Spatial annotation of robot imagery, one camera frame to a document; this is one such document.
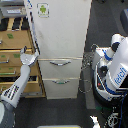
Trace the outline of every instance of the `cable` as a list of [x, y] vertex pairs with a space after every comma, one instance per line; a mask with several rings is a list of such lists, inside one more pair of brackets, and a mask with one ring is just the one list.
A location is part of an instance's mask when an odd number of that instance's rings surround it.
[[128, 91], [125, 92], [124, 97], [122, 99], [122, 103], [121, 103], [121, 117], [120, 117], [120, 122], [119, 122], [119, 128], [121, 126], [121, 121], [122, 121], [122, 107], [123, 107], [124, 99], [125, 99], [125, 96], [127, 95], [127, 93], [128, 93]]
[[114, 126], [118, 123], [118, 113], [115, 113], [114, 112], [115, 108], [116, 107], [113, 107], [113, 112], [108, 117], [107, 121], [105, 122], [104, 128], [106, 128], [106, 126], [109, 126], [111, 128], [114, 128]]
[[98, 1], [98, 3], [100, 3], [100, 4], [104, 4], [107, 0], [96, 0], [96, 1]]
[[83, 80], [83, 81], [90, 83], [91, 87], [89, 88], [88, 91], [82, 91], [82, 90], [80, 89], [80, 86], [79, 86], [79, 91], [82, 92], [82, 93], [88, 93], [88, 92], [90, 92], [90, 91], [92, 90], [92, 83], [91, 83], [89, 80]]

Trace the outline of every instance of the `drawer front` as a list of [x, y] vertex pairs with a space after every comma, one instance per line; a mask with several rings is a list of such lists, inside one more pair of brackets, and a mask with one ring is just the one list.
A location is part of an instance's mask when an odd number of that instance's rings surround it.
[[[0, 67], [0, 77], [15, 77], [20, 75], [21, 67]], [[31, 67], [30, 76], [37, 76], [38, 70], [36, 65]]]
[[79, 79], [43, 80], [48, 99], [77, 98]]
[[[10, 88], [14, 82], [0, 82], [0, 91], [4, 91]], [[28, 81], [24, 93], [31, 93], [31, 92], [41, 92], [41, 88], [39, 86], [39, 81]]]
[[0, 32], [0, 49], [21, 49], [24, 46], [31, 48], [28, 31], [3, 31]]
[[0, 67], [1, 66], [21, 66], [20, 50], [0, 50]]
[[80, 77], [82, 59], [39, 61], [42, 78]]
[[5, 6], [0, 7], [4, 17], [25, 17], [24, 6]]

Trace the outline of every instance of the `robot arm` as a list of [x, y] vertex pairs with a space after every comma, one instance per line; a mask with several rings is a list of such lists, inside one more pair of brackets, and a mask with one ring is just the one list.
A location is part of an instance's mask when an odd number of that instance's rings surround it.
[[26, 84], [29, 80], [30, 67], [36, 63], [39, 52], [36, 51], [35, 54], [29, 55], [25, 54], [26, 47], [21, 49], [21, 62], [23, 63], [21, 67], [21, 75], [14, 82], [14, 84], [3, 91], [1, 95], [0, 102], [0, 128], [12, 128], [14, 125], [14, 113], [13, 108], [17, 107], [20, 96], [23, 93]]

